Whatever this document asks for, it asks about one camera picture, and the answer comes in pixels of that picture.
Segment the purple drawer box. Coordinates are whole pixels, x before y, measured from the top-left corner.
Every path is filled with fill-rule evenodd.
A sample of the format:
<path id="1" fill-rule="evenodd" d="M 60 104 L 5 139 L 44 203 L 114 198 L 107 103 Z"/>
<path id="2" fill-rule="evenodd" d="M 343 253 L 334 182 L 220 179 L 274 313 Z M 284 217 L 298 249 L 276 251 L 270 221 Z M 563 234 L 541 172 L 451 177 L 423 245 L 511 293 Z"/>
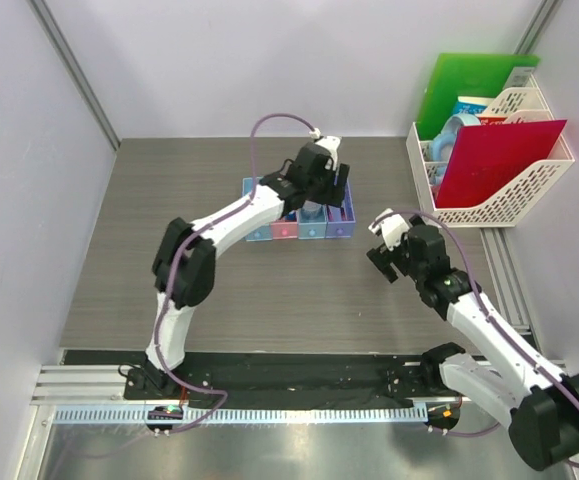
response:
<path id="1" fill-rule="evenodd" d="M 326 206 L 325 213 L 327 215 L 326 239 L 348 239 L 353 237 L 356 217 L 350 184 L 345 186 L 342 205 L 340 207 Z"/>

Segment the pink drawer box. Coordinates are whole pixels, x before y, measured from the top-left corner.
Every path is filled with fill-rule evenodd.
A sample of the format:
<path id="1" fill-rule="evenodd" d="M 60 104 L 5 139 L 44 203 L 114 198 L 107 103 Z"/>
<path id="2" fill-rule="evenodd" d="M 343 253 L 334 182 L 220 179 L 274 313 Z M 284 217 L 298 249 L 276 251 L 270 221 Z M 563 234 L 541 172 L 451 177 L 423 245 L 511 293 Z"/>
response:
<path id="1" fill-rule="evenodd" d="M 270 224 L 273 240 L 290 240 L 298 238 L 298 221 L 295 214 L 287 215 Z"/>

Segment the clear paper clip jar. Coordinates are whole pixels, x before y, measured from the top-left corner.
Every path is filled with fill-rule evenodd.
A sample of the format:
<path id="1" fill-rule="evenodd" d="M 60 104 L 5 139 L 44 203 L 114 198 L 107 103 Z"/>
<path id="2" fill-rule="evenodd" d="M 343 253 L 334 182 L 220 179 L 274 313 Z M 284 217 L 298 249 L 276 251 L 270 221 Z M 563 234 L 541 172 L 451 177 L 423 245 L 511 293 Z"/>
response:
<path id="1" fill-rule="evenodd" d="M 304 220 L 316 220 L 323 213 L 323 206 L 316 202 L 307 201 L 300 209 L 300 213 Z"/>

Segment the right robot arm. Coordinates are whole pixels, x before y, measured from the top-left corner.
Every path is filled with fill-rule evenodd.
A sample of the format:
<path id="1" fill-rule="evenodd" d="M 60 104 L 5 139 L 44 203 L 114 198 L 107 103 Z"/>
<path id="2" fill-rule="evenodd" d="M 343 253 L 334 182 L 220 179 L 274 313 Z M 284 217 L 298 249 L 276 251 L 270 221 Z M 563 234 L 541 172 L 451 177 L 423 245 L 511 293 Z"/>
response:
<path id="1" fill-rule="evenodd" d="M 390 282 L 412 280 L 422 302 L 462 332 L 489 361 L 481 366 L 448 343 L 423 356 L 426 391 L 467 396 L 508 433 L 518 456 L 543 471 L 579 454 L 579 374 L 568 375 L 496 311 L 467 269 L 452 266 L 438 227 L 394 215 L 369 231 L 381 244 L 367 256 Z"/>

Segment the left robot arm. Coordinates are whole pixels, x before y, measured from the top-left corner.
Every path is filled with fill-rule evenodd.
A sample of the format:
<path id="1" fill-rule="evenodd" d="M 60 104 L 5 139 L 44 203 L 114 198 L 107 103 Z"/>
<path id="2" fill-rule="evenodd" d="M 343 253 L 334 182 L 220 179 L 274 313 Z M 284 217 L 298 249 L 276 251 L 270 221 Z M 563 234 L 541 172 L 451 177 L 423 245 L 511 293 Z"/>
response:
<path id="1" fill-rule="evenodd" d="M 185 357 L 194 311 L 211 293 L 219 257 L 253 231 L 276 222 L 306 203 L 339 207 L 350 166 L 338 158 L 341 139 L 321 136 L 302 146 L 286 171 L 251 179 L 247 194 L 190 223 L 172 220 L 155 256 L 152 273 L 158 313 L 143 366 L 148 388 L 174 397 L 182 385 L 175 369 Z"/>

